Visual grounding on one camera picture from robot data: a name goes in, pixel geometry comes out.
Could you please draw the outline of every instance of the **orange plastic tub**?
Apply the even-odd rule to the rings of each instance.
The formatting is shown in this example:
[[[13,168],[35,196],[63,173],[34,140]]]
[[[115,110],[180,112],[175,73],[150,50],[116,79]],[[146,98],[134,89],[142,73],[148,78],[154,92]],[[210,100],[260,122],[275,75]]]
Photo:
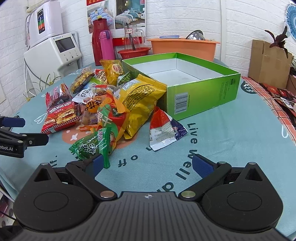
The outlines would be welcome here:
[[[153,54],[183,53],[194,57],[213,61],[216,44],[220,42],[190,39],[148,39],[151,41]]]

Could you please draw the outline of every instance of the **gray ridged panel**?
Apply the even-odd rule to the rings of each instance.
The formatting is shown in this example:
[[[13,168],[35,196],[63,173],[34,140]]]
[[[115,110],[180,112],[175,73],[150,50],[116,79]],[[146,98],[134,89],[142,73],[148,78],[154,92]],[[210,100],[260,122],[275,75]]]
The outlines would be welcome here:
[[[280,241],[274,229],[259,234],[239,234],[211,223],[194,202],[176,198],[174,192],[124,192],[101,203],[81,225],[58,233],[24,230],[13,241]]]

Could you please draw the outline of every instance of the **red thermos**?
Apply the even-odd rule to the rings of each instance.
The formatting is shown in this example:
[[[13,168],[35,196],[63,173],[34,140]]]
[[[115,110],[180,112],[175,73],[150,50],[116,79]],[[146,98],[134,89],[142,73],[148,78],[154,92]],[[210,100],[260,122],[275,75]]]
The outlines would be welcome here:
[[[94,52],[94,61],[96,66],[100,66],[100,60],[103,59],[101,43],[100,43],[100,33],[104,30],[108,30],[107,19],[99,18],[93,22],[94,31],[92,36],[92,45]]]

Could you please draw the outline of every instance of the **stainless steel bowl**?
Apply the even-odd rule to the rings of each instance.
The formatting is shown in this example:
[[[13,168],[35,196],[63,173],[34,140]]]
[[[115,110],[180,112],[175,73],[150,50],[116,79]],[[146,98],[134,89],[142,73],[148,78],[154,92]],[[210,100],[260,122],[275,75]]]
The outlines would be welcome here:
[[[201,30],[195,30],[191,34],[189,34],[186,39],[191,40],[205,40],[205,37],[203,36],[203,33]]]

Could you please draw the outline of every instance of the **green peas package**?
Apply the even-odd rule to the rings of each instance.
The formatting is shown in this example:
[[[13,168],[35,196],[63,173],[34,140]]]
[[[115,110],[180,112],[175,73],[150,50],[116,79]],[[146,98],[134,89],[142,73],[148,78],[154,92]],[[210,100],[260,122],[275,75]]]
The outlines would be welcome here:
[[[104,156],[104,168],[110,167],[108,152],[110,149],[111,128],[102,128],[98,131],[76,141],[69,150],[80,160],[91,158],[101,153]]]

